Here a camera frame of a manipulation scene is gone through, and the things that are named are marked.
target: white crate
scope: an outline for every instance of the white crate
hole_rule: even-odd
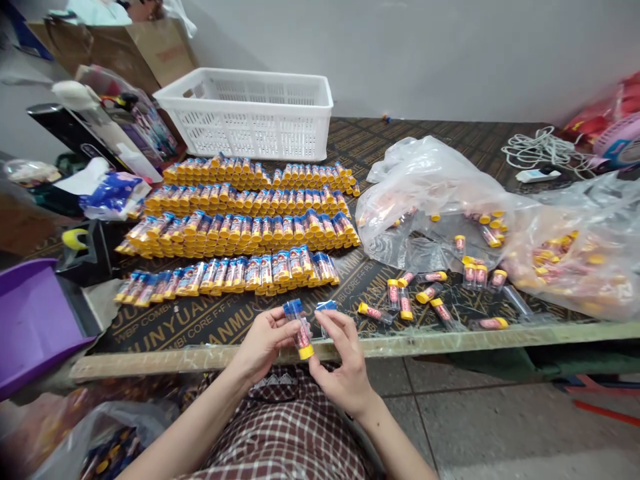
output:
[[[193,155],[327,158],[333,99],[326,77],[198,68],[153,96]]]

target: blue package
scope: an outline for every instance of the blue package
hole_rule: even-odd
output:
[[[318,302],[316,310],[338,310],[338,304],[335,300],[328,300],[326,302]]]

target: person's right hand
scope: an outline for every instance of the person's right hand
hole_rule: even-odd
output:
[[[377,394],[367,377],[355,322],[337,310],[316,311],[315,318],[332,338],[342,366],[328,372],[314,355],[309,359],[309,372],[332,402],[357,419],[375,403]]]

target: table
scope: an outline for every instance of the table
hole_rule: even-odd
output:
[[[540,124],[475,123],[453,121],[392,121],[380,119],[333,118],[329,128],[326,164],[340,160],[353,171],[364,191],[370,186],[364,179],[370,166],[384,158],[385,150],[405,137],[433,135],[456,148],[480,170],[494,176],[509,191],[520,191],[516,170],[504,161],[500,148],[516,133],[533,135]],[[272,173],[281,164],[265,163]],[[355,212],[357,198],[347,197]],[[55,256],[58,242],[52,240],[34,256]],[[305,310],[313,312],[317,302],[336,300],[339,309],[359,320],[358,330],[363,349],[369,357],[394,357],[428,353],[450,353],[502,347],[578,343],[607,339],[640,337],[640,323],[619,325],[596,322],[585,315],[567,310],[523,294],[534,311],[554,314],[561,323],[544,327],[514,325],[494,332],[448,333],[434,312],[414,303],[415,321],[396,321],[386,327],[357,314],[361,301],[382,305],[386,300],[387,279],[401,273],[397,269],[368,259],[362,247],[335,252],[341,284],[315,289],[301,289],[278,297],[256,297],[252,293],[222,297],[194,297],[137,309],[126,305],[120,309],[111,328],[88,355],[74,366],[71,376],[77,381],[101,377],[118,377],[173,371],[204,371],[227,364],[242,342],[255,316],[262,310],[301,298]],[[125,272],[134,268],[161,271],[186,266],[189,259],[152,259],[125,257]],[[500,295],[489,292],[470,293],[460,288],[458,274],[450,275],[443,296],[455,306],[463,323],[469,319],[502,316],[516,318],[516,312]],[[412,297],[417,287],[410,286]],[[320,329],[310,317],[314,339]],[[331,341],[320,341],[316,351],[322,359],[336,359]],[[120,353],[120,355],[102,355]],[[279,361],[297,360],[296,352],[283,352]]]

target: yellow cap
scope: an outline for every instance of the yellow cap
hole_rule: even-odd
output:
[[[429,300],[431,300],[429,298],[429,296],[425,293],[425,292],[420,292],[415,296],[415,299],[418,300],[418,302],[422,303],[422,304],[426,304]]]
[[[509,328],[509,322],[504,320],[504,318],[502,318],[502,317],[494,317],[493,319],[496,320],[500,324],[500,330],[504,330],[505,328]]]

